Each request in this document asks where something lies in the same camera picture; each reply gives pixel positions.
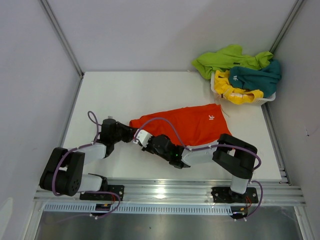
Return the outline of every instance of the metal floor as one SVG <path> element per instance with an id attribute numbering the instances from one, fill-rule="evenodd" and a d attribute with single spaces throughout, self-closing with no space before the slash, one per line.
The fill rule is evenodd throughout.
<path id="1" fill-rule="evenodd" d="M 293 207 L 261 207 L 247 222 L 229 216 L 114 213 L 94 220 L 43 212 L 36 240 L 302 240 Z"/>

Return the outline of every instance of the white basket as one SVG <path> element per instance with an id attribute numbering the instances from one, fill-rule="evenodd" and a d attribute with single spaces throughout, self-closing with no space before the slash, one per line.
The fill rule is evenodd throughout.
<path id="1" fill-rule="evenodd" d="M 216 90 L 215 90 L 215 73 L 214 72 L 211 74 L 211 90 L 214 93 L 216 98 L 227 100 L 225 98 L 221 98 L 220 94 L 218 94 L 216 92 Z M 273 101 L 275 99 L 276 99 L 276 93 L 272 94 L 268 98 L 256 98 L 253 102 L 251 102 L 251 103 L 247 102 L 247 103 L 244 103 L 244 104 L 254 104 L 254 105 L 257 105 L 257 106 L 261 106 L 261 105 L 265 104 L 266 102 L 271 102 L 271 101 Z"/>

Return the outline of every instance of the orange shirt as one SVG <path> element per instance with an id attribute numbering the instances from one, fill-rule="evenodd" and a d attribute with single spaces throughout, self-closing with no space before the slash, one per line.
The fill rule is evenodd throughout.
<path id="1" fill-rule="evenodd" d="M 214 103 L 145 115 L 139 119 L 131 120 L 130 127 L 140 128 L 146 121 L 156 117 L 169 120 L 186 146 L 211 143 L 219 139 L 221 134 L 231 135 L 221 111 L 221 106 Z M 181 145 L 174 130 L 166 121 L 154 120 L 143 129 L 153 136 L 167 135 L 173 144 Z"/>

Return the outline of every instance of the white panel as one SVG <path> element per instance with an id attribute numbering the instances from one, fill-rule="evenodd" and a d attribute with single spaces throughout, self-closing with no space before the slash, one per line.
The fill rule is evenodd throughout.
<path id="1" fill-rule="evenodd" d="M 270 49 L 295 0 L 50 0 L 84 71 L 185 71 L 240 44 Z"/>
<path id="2" fill-rule="evenodd" d="M 283 73 L 270 109 L 285 166 L 320 238 L 320 1 L 308 0 L 276 52 Z"/>
<path id="3" fill-rule="evenodd" d="M 95 125 L 87 111 L 100 122 L 112 116 L 123 124 L 154 112 L 214 103 L 210 81 L 197 72 L 86 72 L 64 146 L 77 147 L 92 141 Z M 222 104 L 230 132 L 253 144 L 262 165 L 253 178 L 280 181 L 281 176 L 260 106 Z M 119 142 L 106 159 L 89 163 L 85 173 L 131 179 L 231 180 L 231 174 L 216 163 L 177 169 L 167 161 L 141 151 L 133 142 Z"/>
<path id="4" fill-rule="evenodd" d="M 13 198 L 3 239 L 18 240 L 79 78 L 36 0 L 1 1 L 0 23 L 0 205 Z"/>
<path id="5" fill-rule="evenodd" d="M 96 203 L 48 202 L 43 209 L 45 212 L 71 213 L 106 213 L 96 210 Z M 134 204 L 121 203 L 113 214 L 179 214 L 179 215 L 232 215 L 230 206 L 219 205 L 176 205 L 176 204 Z"/>

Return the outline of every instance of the white table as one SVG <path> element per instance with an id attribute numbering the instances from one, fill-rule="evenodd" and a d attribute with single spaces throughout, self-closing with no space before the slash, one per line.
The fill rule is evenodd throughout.
<path id="1" fill-rule="evenodd" d="M 183 107 L 214 103 L 210 81 L 197 72 L 86 72 L 75 104 L 64 147 L 89 143 L 95 125 L 87 112 L 93 111 L 99 122 L 112 116 L 128 125 L 143 115 Z M 258 149 L 262 165 L 253 179 L 280 181 L 278 163 L 260 106 L 235 105 L 221 101 L 232 135 Z M 85 173 L 108 178 L 229 180 L 231 174 L 212 161 L 177 169 L 164 159 L 141 151 L 134 143 L 119 142 L 108 158 L 84 167 Z"/>

